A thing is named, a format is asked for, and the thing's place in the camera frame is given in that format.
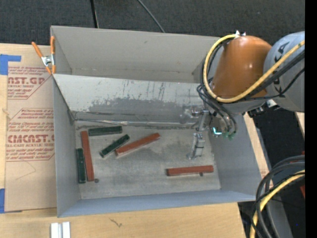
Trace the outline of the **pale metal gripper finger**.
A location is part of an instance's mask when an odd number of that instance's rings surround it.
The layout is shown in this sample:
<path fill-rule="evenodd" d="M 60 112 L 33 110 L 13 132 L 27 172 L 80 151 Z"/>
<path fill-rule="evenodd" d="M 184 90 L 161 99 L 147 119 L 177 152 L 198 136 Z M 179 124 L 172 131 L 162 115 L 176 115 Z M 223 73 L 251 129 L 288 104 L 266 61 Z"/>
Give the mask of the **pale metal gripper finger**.
<path fill-rule="evenodd" d="M 196 141 L 196 157 L 202 156 L 204 146 L 205 146 L 205 140 L 203 138 L 197 138 L 197 141 Z"/>
<path fill-rule="evenodd" d="M 193 143 L 191 147 L 191 152 L 187 154 L 189 160 L 197 158 L 197 143 L 198 143 L 198 134 L 193 134 Z"/>

